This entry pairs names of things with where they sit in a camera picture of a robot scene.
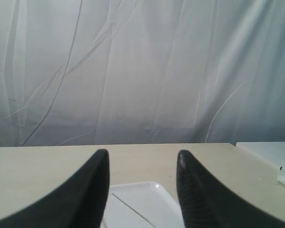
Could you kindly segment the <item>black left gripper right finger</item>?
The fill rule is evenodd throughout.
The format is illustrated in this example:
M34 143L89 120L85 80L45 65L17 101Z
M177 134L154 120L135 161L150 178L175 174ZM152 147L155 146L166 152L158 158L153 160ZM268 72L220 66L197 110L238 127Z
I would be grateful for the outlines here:
M285 228L285 221L231 191L188 150L178 153L176 186L187 228Z

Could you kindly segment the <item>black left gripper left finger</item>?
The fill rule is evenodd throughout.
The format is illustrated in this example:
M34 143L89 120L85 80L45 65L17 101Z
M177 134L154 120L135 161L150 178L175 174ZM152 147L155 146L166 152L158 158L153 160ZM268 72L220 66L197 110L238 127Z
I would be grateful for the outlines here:
M68 180L0 228L99 228L109 194L109 153L97 150Z

